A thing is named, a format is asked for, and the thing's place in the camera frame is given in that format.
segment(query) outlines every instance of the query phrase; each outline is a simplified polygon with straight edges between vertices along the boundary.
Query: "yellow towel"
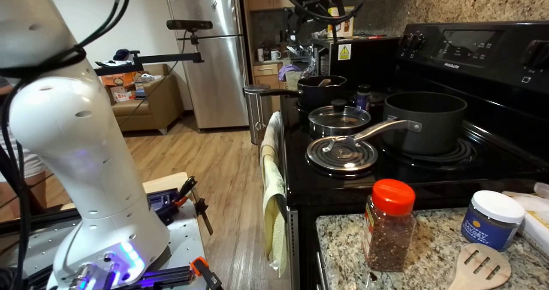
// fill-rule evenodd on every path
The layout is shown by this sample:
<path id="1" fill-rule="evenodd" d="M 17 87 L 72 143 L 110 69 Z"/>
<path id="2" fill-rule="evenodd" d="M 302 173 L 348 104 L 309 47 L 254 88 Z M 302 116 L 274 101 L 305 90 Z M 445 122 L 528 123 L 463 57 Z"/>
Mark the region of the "yellow towel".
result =
<path id="1" fill-rule="evenodd" d="M 278 170 L 278 135 L 281 132 L 282 120 L 275 112 L 265 131 L 261 143 L 259 166 L 263 178 L 263 227 L 265 230 L 265 256 L 271 267 L 282 276 L 288 267 L 288 247 L 286 243 L 286 224 L 276 203 L 275 195 L 286 197 L 284 181 Z"/>

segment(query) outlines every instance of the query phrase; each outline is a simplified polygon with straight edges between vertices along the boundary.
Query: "purple cloth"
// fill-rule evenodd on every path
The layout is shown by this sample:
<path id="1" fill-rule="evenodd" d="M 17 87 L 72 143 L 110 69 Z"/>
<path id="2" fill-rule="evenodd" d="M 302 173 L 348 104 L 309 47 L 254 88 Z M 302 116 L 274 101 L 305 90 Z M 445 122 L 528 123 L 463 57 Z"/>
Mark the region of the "purple cloth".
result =
<path id="1" fill-rule="evenodd" d="M 291 65 L 291 64 L 282 66 L 282 68 L 280 68 L 280 70 L 278 71 L 278 79 L 280 81 L 286 82 L 286 73 L 288 71 L 301 71 L 301 69 L 296 65 Z"/>

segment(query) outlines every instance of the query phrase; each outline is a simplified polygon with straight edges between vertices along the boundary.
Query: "stainless steel trash can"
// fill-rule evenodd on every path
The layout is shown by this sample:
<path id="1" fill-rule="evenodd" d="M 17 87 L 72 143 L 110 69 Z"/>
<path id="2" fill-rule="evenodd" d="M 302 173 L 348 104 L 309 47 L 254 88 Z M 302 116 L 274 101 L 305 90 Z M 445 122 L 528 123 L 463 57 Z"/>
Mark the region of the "stainless steel trash can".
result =
<path id="1" fill-rule="evenodd" d="M 247 118 L 250 122 L 251 143 L 261 144 L 259 130 L 266 128 L 273 113 L 271 97 L 261 97 L 259 93 L 270 89 L 269 85 L 249 85 L 244 87 Z"/>

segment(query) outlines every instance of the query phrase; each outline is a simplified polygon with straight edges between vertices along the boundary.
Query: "red lid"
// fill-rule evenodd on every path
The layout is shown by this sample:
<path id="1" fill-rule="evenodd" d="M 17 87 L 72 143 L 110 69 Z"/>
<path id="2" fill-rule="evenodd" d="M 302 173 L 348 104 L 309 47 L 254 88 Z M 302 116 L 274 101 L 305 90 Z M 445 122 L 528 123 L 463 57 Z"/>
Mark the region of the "red lid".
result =
<path id="1" fill-rule="evenodd" d="M 372 202 L 380 210 L 393 216 L 412 212 L 416 193 L 408 184 L 396 179 L 380 179 L 374 183 Z"/>

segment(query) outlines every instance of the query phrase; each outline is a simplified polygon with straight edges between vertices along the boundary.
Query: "white lid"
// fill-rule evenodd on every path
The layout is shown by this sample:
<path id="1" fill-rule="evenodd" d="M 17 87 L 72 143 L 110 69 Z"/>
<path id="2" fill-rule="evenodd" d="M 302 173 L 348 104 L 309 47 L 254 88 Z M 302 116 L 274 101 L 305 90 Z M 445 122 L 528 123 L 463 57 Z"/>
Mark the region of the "white lid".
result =
<path id="1" fill-rule="evenodd" d="M 510 224 L 519 224 L 526 214 L 519 202 L 510 196 L 490 190 L 475 192 L 471 203 L 479 212 L 489 218 Z"/>

